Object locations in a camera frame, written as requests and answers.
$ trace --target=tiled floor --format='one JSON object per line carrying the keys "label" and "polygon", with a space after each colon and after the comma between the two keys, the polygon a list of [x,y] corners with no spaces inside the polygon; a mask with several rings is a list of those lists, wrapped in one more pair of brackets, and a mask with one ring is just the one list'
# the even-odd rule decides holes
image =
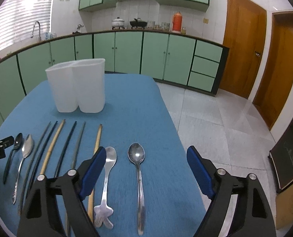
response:
{"label": "tiled floor", "polygon": [[[202,157],[230,174],[255,173],[275,218],[275,185],[267,158],[275,141],[251,103],[219,89],[216,97],[158,83],[185,150],[194,145]],[[206,209],[210,200],[202,195]],[[226,236],[234,213],[232,196],[220,236]]]}

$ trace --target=orange thermos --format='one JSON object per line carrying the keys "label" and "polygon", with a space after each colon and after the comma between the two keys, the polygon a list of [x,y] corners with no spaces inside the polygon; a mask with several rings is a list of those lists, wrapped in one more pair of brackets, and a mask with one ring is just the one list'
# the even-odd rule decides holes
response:
{"label": "orange thermos", "polygon": [[180,12],[177,12],[174,14],[173,16],[173,32],[181,32],[182,29],[182,20],[183,20],[183,16],[181,15]]}

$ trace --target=metal screw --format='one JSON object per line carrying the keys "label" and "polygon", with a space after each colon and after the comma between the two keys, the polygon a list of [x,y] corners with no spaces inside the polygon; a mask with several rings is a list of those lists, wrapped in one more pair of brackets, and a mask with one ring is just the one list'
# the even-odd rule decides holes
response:
{"label": "metal screw", "polygon": [[38,181],[42,181],[43,179],[45,179],[45,176],[44,176],[44,175],[39,175],[39,176],[37,177],[37,180],[38,180]]}
{"label": "metal screw", "polygon": [[219,168],[217,172],[219,175],[225,175],[225,173],[226,173],[226,171],[222,168]]}
{"label": "metal screw", "polygon": [[70,169],[69,171],[68,171],[68,175],[69,176],[73,176],[73,175],[75,175],[77,173],[77,171],[75,170],[75,169]]}
{"label": "metal screw", "polygon": [[255,174],[249,174],[248,176],[252,180],[256,180],[256,178],[257,178],[257,176]]}

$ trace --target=blue gripper pad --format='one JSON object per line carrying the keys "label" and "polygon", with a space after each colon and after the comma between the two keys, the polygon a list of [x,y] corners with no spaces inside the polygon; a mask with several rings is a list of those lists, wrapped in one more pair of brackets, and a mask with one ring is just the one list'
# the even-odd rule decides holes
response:
{"label": "blue gripper pad", "polygon": [[187,149],[187,161],[201,189],[201,192],[212,200],[215,196],[215,192],[212,188],[212,179],[208,171],[196,155],[196,152],[191,147]]}
{"label": "blue gripper pad", "polygon": [[106,162],[105,148],[100,147],[91,160],[92,162],[81,180],[81,190],[79,192],[79,197],[81,200],[84,200],[86,196],[91,194],[100,172],[103,170]]}

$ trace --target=black-handled spoon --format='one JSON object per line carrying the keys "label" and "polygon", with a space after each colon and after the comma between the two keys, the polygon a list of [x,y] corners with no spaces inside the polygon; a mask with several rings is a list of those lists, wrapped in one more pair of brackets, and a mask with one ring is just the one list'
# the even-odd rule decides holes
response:
{"label": "black-handled spoon", "polygon": [[5,166],[4,173],[3,173],[3,184],[5,184],[7,181],[7,175],[10,171],[10,164],[12,161],[13,152],[18,151],[21,148],[22,144],[23,144],[23,134],[19,133],[15,138],[14,148],[11,150],[10,155],[7,159],[7,164]]}

